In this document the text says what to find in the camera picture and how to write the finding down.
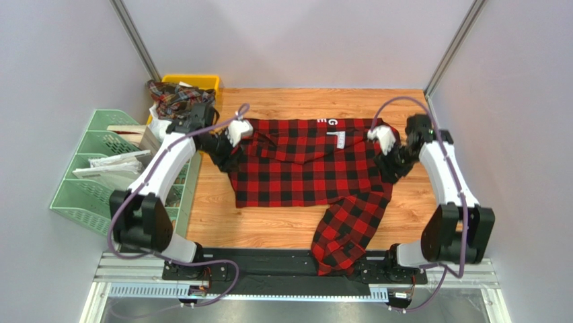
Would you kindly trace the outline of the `red black plaid shirt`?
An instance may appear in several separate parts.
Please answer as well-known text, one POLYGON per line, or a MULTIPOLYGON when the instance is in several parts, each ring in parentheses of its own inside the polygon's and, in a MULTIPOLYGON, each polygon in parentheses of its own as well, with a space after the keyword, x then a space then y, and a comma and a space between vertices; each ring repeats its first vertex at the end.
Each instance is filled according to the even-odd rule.
POLYGON ((373 121, 253 118, 250 124, 239 169, 229 175, 236 207, 325 206, 310 247, 317 273, 351 275, 393 192, 375 163, 381 148, 367 137, 373 121))

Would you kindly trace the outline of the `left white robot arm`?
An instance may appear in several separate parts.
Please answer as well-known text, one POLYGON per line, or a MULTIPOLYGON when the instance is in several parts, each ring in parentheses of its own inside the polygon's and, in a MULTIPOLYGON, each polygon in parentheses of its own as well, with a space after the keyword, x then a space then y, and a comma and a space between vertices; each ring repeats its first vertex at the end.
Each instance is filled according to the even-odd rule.
POLYGON ((115 190, 110 195, 107 243, 117 257, 130 258, 116 251, 115 244, 120 244, 137 250, 134 258, 150 254, 182 266, 201 264, 199 245, 175 233, 165 201, 183 166, 197 152, 199 136, 226 127, 228 137, 224 142, 234 148, 252 131, 250 123, 243 119, 249 109, 248 103, 242 104, 232 118, 217 124, 213 120, 214 108, 199 104, 191 109, 188 119, 171 122, 145 171, 126 190, 115 190))

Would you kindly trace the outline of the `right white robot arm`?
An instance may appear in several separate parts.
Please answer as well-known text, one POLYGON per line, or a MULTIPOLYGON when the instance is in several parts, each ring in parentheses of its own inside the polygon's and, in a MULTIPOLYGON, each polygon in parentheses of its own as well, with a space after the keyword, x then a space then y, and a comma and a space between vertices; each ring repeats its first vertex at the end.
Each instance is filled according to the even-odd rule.
POLYGON ((400 144, 387 126, 369 130, 368 139, 381 148, 375 163, 384 180, 392 184, 405 177, 414 164, 421 164, 430 179, 436 210, 419 240, 388 249, 385 271, 397 281, 406 273, 415 275, 443 264, 461 277, 465 265, 482 261, 495 214, 481 205, 465 183, 447 130, 435 129, 428 115, 415 114, 407 119, 406 135, 406 142, 400 144))

